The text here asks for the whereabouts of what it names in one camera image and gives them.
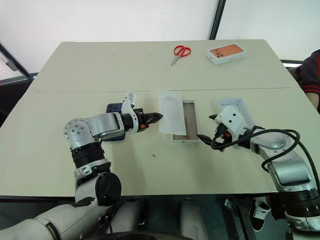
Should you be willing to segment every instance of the person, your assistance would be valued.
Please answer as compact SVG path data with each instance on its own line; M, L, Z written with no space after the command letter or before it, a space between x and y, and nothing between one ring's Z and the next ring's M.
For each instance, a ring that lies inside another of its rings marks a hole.
M289 68L288 71L298 82L318 113L320 113L320 49L306 58L302 65ZM278 194L252 198L249 216L254 231L261 231L265 224L266 216L270 211L275 220L285 219L285 209Z
M289 68L288 71L320 113L320 49L314 51L311 56L306 58L302 65Z

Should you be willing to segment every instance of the white table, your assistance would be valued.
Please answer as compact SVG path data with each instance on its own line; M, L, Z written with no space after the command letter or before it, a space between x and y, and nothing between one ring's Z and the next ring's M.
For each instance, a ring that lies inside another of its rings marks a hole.
M208 49L238 43L245 58L213 65ZM171 66L177 45L192 48ZM265 40L63 42L30 86L44 92L297 88Z
M231 42L248 56L220 66L204 56L206 49ZM192 55L170 67L172 48L179 44L192 47ZM200 133L208 136L217 127L208 118L219 113L217 101L241 97L257 125L299 131L320 169L312 137L320 135L320 116L264 40L67 42L0 128L0 195L73 196L75 166L63 136L65 123L104 113L128 90L135 91L136 106L145 113L158 110L157 90L181 90L183 99L195 101ZM158 124L102 147L123 195L276 190L260 167L262 158L250 150L231 147L221 153L204 143L173 143Z
M157 110L155 91L137 91L137 107ZM73 196L75 166L63 127L73 118L91 117L118 102L125 92L46 92L29 90L0 128L1 195ZM296 129L320 167L320 116L299 88L182 91L195 100L200 133L217 127L217 100L242 97L255 123L265 128ZM248 149L221 153L204 143L173 143L158 124L127 134L125 141L102 144L123 195L266 193L275 191L262 158Z

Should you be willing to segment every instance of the black cable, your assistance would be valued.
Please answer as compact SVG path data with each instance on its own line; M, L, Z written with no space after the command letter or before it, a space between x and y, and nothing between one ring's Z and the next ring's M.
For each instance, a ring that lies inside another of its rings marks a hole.
M295 130L290 130L291 132L295 133L297 137L300 138L300 134L295 131ZM229 143L226 143L226 144L223 144L223 145L220 145L220 146L213 146L211 142L211 148L214 149L214 150L219 150L219 149L225 149L225 148L228 148L228 147L231 147L233 145L236 145L236 144L239 144L239 143L242 143L246 140L249 140L249 139L252 139L256 136L259 136L261 134L266 134L266 133L282 133L282 134L285 134L285 135L289 135L290 133L288 133L288 131L286 130L282 130L282 129L265 129L265 130L262 130L262 131L258 131L256 133L253 133L253 134L250 134L248 136L245 136L245 137L242 137L236 141L233 141L233 142L229 142Z
M108 218L108 217L106 218L106 221L107 221L108 226L109 226L109 228L110 228L110 233L111 233L111 234L113 234L113 233L114 233L114 231L112 230L112 226L111 226L111 223L110 223L110 221L109 221L109 218Z
M282 129L266 129L266 130L262 130L262 131L259 131L259 132L256 132L256 133L253 133L251 135L248 135L248 136L245 136L243 138L240 138L236 141L233 141L233 142L230 142L230 143L226 143L226 144L223 144L223 145L220 145L220 146L212 146L212 143L213 141L211 142L211 148L214 149L214 150L219 150L219 149L225 149L225 148L228 148L228 147L231 147L233 145L236 145L236 144L239 144L239 143L242 143L244 141L247 141L251 138L254 138L256 136L259 136L261 134L266 134L266 133L282 133L282 134L285 134L289 137L291 137L292 139L294 139L294 143L292 144L291 147L289 147L287 150L281 152L280 154L277 154L267 160L265 160L262 164L261 164L261 167L263 168L263 170L268 171L268 169L265 167L265 165L279 157L282 157L284 156L285 154L289 153L290 151L292 151L297 145L299 145L301 147L301 149L303 150L304 154L306 155L307 159L308 159L308 162L310 163L310 166L311 166L311 170L312 170L312 173L313 173L313 176L314 176L314 180L315 180L315 184L316 184L316 187L317 187L317 191L318 193L320 194L320 181L319 181L319 176L318 176L318 173L317 173L317 170L316 170L316 166L315 166L315 163L312 159L312 157L310 156L308 150L306 149L306 147L303 145L302 142L300 142L300 134L295 131L295 130L291 130L291 129L286 129L286 130L282 130Z
M277 155L275 155L275 156L273 156L273 157L270 157L270 158L268 158L267 160L265 160L265 161L263 161L263 162L261 163L262 169L265 170L267 173L269 173L269 170L266 168L266 164L268 164L268 163L272 162L273 160L275 160L275 159L277 159L277 158L280 158L280 157L286 155L287 153L291 152L291 151L299 144L299 142L300 142L300 135L299 135L299 133L298 133L297 131L290 130L290 129L285 130L285 131L287 131L286 134L287 134L290 138L294 139L294 143L293 143L288 149L286 149L285 151L283 151L283 152L281 152L281 153L279 153L279 154L277 154Z

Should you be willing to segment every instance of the scissors blade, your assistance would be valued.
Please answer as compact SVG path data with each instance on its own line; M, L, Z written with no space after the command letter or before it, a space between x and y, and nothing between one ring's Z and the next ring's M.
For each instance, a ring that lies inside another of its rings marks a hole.
M178 61L179 58L180 58L179 55L176 56L176 57L174 58L173 62L171 63L171 66L172 66L173 64L175 64L175 63Z

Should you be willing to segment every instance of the dark clothing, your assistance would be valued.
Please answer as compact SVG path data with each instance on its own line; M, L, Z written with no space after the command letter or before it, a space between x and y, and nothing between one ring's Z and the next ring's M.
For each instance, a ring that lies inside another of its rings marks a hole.
M306 58L294 73L292 71L290 73L305 93L320 96L320 49ZM317 110L320 113L320 102Z
M271 208L271 214L275 220L286 219L285 208L282 205L279 194L271 194L269 197L269 203Z

